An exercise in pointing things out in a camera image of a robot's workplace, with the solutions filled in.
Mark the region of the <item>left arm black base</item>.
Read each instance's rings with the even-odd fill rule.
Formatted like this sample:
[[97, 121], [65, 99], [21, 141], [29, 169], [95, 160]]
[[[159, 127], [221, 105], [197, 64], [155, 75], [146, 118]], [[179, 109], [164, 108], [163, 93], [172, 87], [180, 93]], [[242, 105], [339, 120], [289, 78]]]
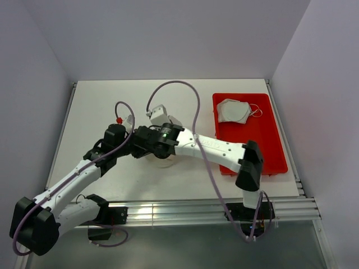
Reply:
[[128, 232], [122, 227], [127, 221], [127, 210], [125, 206], [109, 207], [100, 213], [94, 220], [86, 221], [81, 226], [87, 226], [87, 236], [92, 243], [102, 245], [101, 241], [108, 241], [111, 236], [118, 235], [125, 243], [129, 237]]

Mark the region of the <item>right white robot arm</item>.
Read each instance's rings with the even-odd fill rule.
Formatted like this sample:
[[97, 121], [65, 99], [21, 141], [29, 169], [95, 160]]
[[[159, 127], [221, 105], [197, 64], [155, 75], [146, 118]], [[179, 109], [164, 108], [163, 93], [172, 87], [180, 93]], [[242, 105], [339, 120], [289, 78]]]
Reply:
[[133, 156], [153, 154], [159, 159], [171, 155], [196, 157], [216, 163], [236, 173], [235, 185], [242, 190], [243, 213], [256, 218], [262, 212], [259, 202], [264, 158], [255, 141], [233, 143], [217, 140], [172, 123], [152, 129], [140, 126], [131, 136]]

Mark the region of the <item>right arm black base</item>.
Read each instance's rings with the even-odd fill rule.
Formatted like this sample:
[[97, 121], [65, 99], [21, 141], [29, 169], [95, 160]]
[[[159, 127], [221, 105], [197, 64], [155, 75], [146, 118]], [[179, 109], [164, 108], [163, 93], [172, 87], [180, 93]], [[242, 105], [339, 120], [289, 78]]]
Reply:
[[[243, 203], [226, 203], [227, 209], [234, 221], [240, 222], [242, 232], [250, 236], [253, 227], [253, 218], [255, 209], [247, 208]], [[262, 202], [257, 213], [257, 219], [254, 228], [254, 237], [262, 236], [272, 225], [275, 220], [275, 212], [272, 202]]]

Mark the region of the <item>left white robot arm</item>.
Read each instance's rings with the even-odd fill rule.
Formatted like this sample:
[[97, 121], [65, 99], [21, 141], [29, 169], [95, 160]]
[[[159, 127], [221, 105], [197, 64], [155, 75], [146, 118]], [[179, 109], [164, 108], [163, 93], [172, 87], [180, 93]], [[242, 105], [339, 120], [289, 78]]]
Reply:
[[12, 248], [16, 255], [49, 252], [60, 236], [84, 223], [112, 230], [115, 224], [124, 224], [126, 214], [116, 213], [109, 202], [90, 194], [82, 201], [71, 201], [113, 168], [117, 159], [130, 154], [134, 127], [111, 124], [104, 137], [97, 141], [75, 168], [53, 187], [33, 199], [17, 201], [10, 227]]

